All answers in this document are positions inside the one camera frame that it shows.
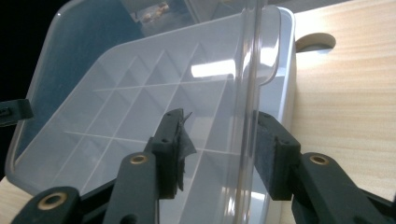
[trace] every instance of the black object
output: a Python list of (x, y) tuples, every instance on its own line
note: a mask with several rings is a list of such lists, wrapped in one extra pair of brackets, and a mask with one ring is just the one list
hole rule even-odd
[(177, 185), (183, 185), (184, 159), (195, 152), (185, 120), (182, 109), (166, 113), (144, 152), (122, 160), (117, 179), (82, 197), (69, 187), (48, 189), (12, 223), (158, 223), (159, 199), (175, 198)]
[(300, 144), (270, 115), (259, 113), (255, 166), (273, 200), (292, 199), (300, 223), (396, 223), (391, 203), (359, 189), (332, 158), (301, 155)]
[(29, 100), (0, 102), (0, 127), (16, 124), (19, 120), (33, 117)]

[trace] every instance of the plastic storage box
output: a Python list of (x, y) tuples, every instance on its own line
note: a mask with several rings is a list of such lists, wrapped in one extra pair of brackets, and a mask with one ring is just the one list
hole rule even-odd
[(55, 186), (85, 194), (144, 149), (166, 111), (183, 108), (198, 152), (186, 159), (184, 191), (161, 201), (161, 223), (277, 220), (266, 215), (269, 197), (247, 152), (258, 109), (290, 126), (293, 16), (255, 1), (211, 10), (192, 2), (64, 6), (28, 93), (35, 117), (17, 126), (7, 178), (33, 194)]

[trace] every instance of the wood grain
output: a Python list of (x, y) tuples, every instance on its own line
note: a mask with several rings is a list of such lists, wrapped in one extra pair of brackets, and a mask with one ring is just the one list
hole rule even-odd
[[(299, 53), (292, 134), (303, 152), (335, 158), (355, 183), (392, 200), (396, 190), (396, 1), (356, 0), (296, 14), (296, 39), (335, 37), (327, 55)], [(3, 179), (0, 223), (30, 195)], [(295, 223), (282, 204), (281, 223)]]

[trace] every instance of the clear plastic container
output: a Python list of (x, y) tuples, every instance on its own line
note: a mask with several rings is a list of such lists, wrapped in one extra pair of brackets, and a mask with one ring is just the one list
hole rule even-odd
[(289, 11), (257, 1), (70, 2), (49, 28), (27, 96), (35, 117), (17, 126), (7, 178), (32, 194), (85, 194), (181, 107), (198, 152), (161, 223), (262, 223), (254, 115), (290, 125), (293, 32)]

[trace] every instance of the transparent plastic lid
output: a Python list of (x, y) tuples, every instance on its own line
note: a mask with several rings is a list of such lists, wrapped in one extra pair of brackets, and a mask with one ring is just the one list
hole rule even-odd
[(8, 179), (33, 194), (85, 194), (183, 108), (197, 153), (161, 222), (248, 221), (258, 92), (276, 73), (279, 34), (278, 8), (261, 1), (70, 2), (49, 28), (28, 93), (35, 117), (17, 126)]

